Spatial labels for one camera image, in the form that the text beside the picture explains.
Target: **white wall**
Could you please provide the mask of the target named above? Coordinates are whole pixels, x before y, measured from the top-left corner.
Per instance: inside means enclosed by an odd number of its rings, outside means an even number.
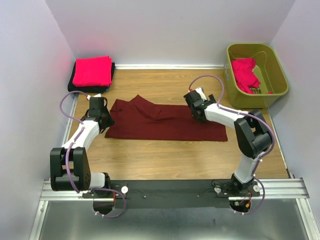
[[[303,177],[320,224],[320,1],[297,0],[272,41],[289,81],[271,108],[288,169]]]
[[[76,58],[223,64],[234,42],[269,43],[295,0],[46,0]]]
[[[0,23],[0,239],[29,239],[75,59],[43,0],[2,0]]]

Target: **plastic bin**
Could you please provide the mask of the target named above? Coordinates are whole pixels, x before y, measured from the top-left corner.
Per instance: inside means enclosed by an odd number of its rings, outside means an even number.
[[[255,94],[241,91],[236,83],[231,62],[253,58],[253,73],[261,82],[259,88],[251,88]],[[226,49],[225,78],[229,99],[238,109],[262,109],[270,107],[287,93],[289,86],[273,49],[261,43],[236,43]]]

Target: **dark red cloth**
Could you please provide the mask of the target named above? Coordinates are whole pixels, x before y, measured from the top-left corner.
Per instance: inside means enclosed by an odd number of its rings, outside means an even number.
[[[117,99],[110,114],[115,124],[106,132],[106,138],[220,142],[228,140],[224,125],[197,122],[186,105],[154,104],[137,95],[131,101]]]

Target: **clothing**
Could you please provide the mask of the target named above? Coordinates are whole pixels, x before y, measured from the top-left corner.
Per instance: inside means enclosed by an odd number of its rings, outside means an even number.
[[[114,77],[115,70],[116,70],[116,65],[113,62],[112,65],[111,65],[111,80]],[[110,89],[109,86],[79,86],[79,87],[75,86],[72,83],[72,81],[73,81],[73,79],[75,77],[75,73],[76,73],[76,63],[74,63],[72,74],[71,74],[71,77],[70,77],[70,81],[69,81],[68,87],[67,87],[69,92],[82,91],[82,92],[85,92],[85,93],[101,94],[101,93],[108,92],[109,89]]]
[[[110,110],[115,124],[106,138],[221,141],[226,127],[216,122],[197,122],[186,105],[154,104],[137,95],[131,101],[117,99]]]
[[[231,62],[236,85],[247,94],[255,94],[250,88],[259,88],[260,81],[252,70],[256,66],[253,58],[240,58]]]
[[[109,56],[77,59],[72,83],[76,87],[109,87],[112,59]]]

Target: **wooden table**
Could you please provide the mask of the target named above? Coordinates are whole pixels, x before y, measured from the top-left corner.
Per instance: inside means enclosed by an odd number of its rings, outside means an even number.
[[[224,80],[222,69],[116,70],[110,91],[103,96],[108,99],[108,109],[116,99],[129,101],[138,94],[155,104],[186,105],[183,96],[190,82],[204,74]],[[193,85],[199,86],[215,99],[222,90],[220,83],[209,77]],[[227,91],[221,104],[232,107]],[[81,118],[88,108],[89,102],[80,95],[75,117]],[[268,110],[261,111],[271,125]],[[78,125],[73,121],[70,136]],[[113,180],[225,179],[235,172],[241,156],[235,131],[227,127],[226,132],[228,142],[114,139],[103,133],[93,140],[87,156],[92,172],[109,173]],[[278,144],[263,159],[256,175],[288,178]]]

